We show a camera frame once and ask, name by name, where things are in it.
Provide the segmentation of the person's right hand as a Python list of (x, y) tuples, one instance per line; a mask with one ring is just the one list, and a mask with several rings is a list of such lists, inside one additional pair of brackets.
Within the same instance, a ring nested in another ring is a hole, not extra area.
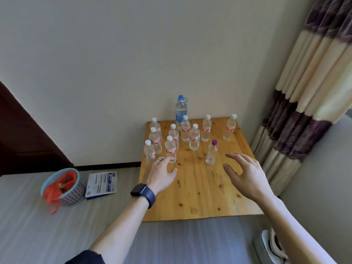
[(257, 160), (240, 153), (227, 153), (226, 157), (235, 160), (242, 169), (240, 181), (231, 183), (243, 196), (258, 205), (276, 197)]

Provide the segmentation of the person's left forearm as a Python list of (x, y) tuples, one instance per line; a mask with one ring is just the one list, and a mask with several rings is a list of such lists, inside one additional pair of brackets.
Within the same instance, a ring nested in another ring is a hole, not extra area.
[(148, 207), (144, 196), (131, 197), (89, 250), (100, 254), (105, 264), (123, 264)]

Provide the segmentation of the person's right forearm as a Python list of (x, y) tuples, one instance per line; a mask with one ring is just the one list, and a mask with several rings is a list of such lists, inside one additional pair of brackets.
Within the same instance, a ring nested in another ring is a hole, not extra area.
[(292, 264), (337, 264), (292, 216), (282, 200), (270, 195), (257, 204), (269, 219)]

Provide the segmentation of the purple-capped clear bottle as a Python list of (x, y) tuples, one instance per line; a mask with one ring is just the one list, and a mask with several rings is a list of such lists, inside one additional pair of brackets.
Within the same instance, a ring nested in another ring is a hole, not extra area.
[(213, 165), (218, 155), (218, 141), (212, 140), (208, 146), (205, 162), (209, 165)]

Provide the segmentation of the wooden table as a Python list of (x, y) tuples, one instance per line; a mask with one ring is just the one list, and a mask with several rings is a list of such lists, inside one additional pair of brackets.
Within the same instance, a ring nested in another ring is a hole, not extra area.
[[(246, 141), (247, 145), (244, 145), (245, 142), (240, 143), (245, 148), (242, 154), (254, 158), (248, 142)], [(241, 167), (234, 160), (228, 158), (223, 164), (225, 163), (235, 172), (242, 173)], [(157, 195), (155, 204), (146, 212), (143, 222), (262, 215), (258, 205), (232, 185), (223, 164), (180, 169), (169, 164), (168, 171), (177, 168), (177, 175), (170, 186)]]

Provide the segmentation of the black smartwatch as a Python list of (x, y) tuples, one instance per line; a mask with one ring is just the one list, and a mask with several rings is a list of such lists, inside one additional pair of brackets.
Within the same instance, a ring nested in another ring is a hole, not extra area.
[(150, 209), (156, 201), (156, 195), (154, 192), (146, 184), (143, 183), (136, 185), (131, 190), (130, 195), (133, 197), (145, 197), (148, 201), (148, 209)]

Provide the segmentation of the group of white-capped water bottles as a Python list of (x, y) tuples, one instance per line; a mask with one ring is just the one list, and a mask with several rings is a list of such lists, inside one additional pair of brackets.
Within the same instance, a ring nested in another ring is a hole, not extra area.
[(230, 140), (223, 139), (224, 131), (227, 131), (227, 118), (211, 118), (211, 123), (203, 127), (203, 119), (188, 120), (183, 124), (178, 134), (171, 134), (173, 121), (160, 121), (156, 130), (160, 138), (156, 140), (156, 146), (161, 149), (156, 158), (166, 156), (166, 153), (176, 154), (176, 161), (171, 162), (178, 169), (181, 167), (196, 167), (206, 165), (205, 159), (208, 146), (212, 140), (218, 141), (218, 155), (214, 164), (222, 165), (228, 158), (227, 153), (244, 153), (244, 147), (240, 142), (245, 142), (238, 126), (232, 127), (234, 132)]

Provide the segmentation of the black baseboard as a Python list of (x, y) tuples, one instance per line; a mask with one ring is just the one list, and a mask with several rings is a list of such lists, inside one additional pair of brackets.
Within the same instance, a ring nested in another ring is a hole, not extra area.
[(74, 166), (78, 171), (90, 170), (115, 170), (119, 168), (140, 168), (142, 162), (128, 162), (128, 163), (113, 163), (113, 164), (99, 164), (99, 165), (82, 165)]

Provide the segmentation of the large blue-capped water bottle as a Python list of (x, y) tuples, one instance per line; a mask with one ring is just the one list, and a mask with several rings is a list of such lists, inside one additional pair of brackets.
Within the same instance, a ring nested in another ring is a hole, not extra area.
[(176, 128), (181, 131), (183, 116), (187, 115), (187, 103), (188, 100), (183, 95), (179, 95), (177, 103), (175, 105), (175, 117), (176, 117)]

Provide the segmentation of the white and blue paper packet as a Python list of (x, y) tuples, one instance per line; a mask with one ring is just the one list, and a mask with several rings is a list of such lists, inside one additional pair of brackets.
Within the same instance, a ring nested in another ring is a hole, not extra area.
[(85, 198), (96, 199), (117, 192), (117, 171), (90, 173), (87, 180)]

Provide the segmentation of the white shoe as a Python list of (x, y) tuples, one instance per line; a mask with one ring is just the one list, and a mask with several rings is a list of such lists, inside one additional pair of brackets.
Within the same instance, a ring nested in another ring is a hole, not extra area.
[(256, 234), (253, 245), (261, 264), (292, 264), (272, 228)]

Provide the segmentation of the blue-rimmed woven basket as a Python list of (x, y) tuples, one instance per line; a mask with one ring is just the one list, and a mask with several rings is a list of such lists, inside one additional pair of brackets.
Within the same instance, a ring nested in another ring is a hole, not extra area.
[(50, 185), (53, 183), (56, 179), (58, 179), (61, 175), (63, 175), (65, 172), (73, 170), (77, 172), (77, 182), (74, 184), (74, 186), (65, 194), (63, 194), (60, 198), (61, 204), (65, 205), (74, 205), (80, 202), (84, 197), (85, 197), (85, 191), (86, 188), (84, 184), (81, 181), (81, 176), (78, 170), (75, 168), (64, 168), (61, 169), (55, 173), (53, 173), (49, 178), (46, 179), (46, 181), (42, 184), (40, 194), (43, 197), (43, 192), (46, 186)]

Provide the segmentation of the cream and purple curtain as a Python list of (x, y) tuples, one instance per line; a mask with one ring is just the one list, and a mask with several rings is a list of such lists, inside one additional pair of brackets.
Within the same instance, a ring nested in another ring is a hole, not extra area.
[(276, 196), (350, 107), (352, 0), (317, 0), (251, 144)]

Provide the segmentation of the dark sleeve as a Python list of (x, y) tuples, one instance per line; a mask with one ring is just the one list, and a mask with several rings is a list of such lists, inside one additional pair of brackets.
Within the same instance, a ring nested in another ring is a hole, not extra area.
[(101, 254), (92, 250), (84, 250), (64, 264), (106, 264)]

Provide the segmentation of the dark brown wooden door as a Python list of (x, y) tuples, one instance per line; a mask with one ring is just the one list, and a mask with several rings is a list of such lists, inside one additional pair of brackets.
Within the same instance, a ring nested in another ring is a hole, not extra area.
[(0, 81), (0, 177), (72, 167), (73, 163)]

